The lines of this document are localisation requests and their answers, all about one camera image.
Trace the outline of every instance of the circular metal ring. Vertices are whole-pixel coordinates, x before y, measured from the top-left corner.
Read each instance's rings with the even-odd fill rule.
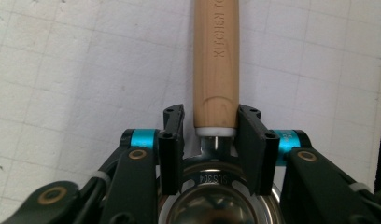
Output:
[[[201,177],[193,178],[193,176],[200,176],[204,174],[211,174],[214,177],[215,173],[221,173],[220,176],[227,174],[232,180],[227,182],[225,178],[221,178],[219,181],[219,175],[217,181],[211,178],[211,181],[207,180],[209,183],[198,183]],[[159,223],[166,224],[169,223],[172,213],[172,209],[176,208],[176,203],[184,202],[183,197],[192,197],[194,193],[197,194],[199,189],[227,189],[229,196],[243,195],[246,197],[244,201],[251,206],[245,206],[245,208],[250,208],[257,220],[256,223],[261,224],[282,224],[280,208],[279,208],[279,190],[274,186],[271,196],[249,196],[248,188],[244,185],[245,177],[241,171],[241,168],[237,165],[222,162],[222,161],[199,161],[194,164],[188,163],[184,169],[183,173],[184,186],[182,188],[182,193],[178,193],[175,196],[159,195]]]
[[[66,193],[67,193],[67,189],[62,186],[57,186],[51,189],[47,189],[45,190],[45,192],[39,195],[38,203],[43,205],[56,203],[60,201],[65,196]]]
[[[300,151],[298,152],[298,157],[305,160],[305,161],[316,161],[317,156],[311,152],[308,151]]]
[[[143,149],[136,149],[129,153],[129,158],[132,160],[141,160],[147,156],[147,152]]]

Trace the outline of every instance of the black bracket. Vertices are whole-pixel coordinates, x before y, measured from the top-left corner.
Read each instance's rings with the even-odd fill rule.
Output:
[[[159,137],[162,194],[174,195],[182,188],[182,157],[184,155],[183,105],[173,105],[163,111],[164,131]]]
[[[69,181],[58,181],[34,191],[2,224],[71,223],[79,205],[78,186]]]
[[[251,194],[270,195],[275,175],[279,137],[261,122],[261,111],[240,105],[234,140]]]
[[[130,147],[119,158],[100,223],[157,223],[157,190],[153,150]]]
[[[286,223],[380,223],[362,200],[371,200],[372,195],[353,191],[352,182],[315,149],[294,148],[280,199]]]

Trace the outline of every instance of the grid paper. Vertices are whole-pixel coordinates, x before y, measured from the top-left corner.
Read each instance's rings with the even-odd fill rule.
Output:
[[[381,134],[381,0],[240,0],[240,102],[302,129],[371,188]],[[128,128],[192,129],[191,0],[0,0],[0,222],[55,180],[82,186]],[[277,169],[275,182],[282,183]]]

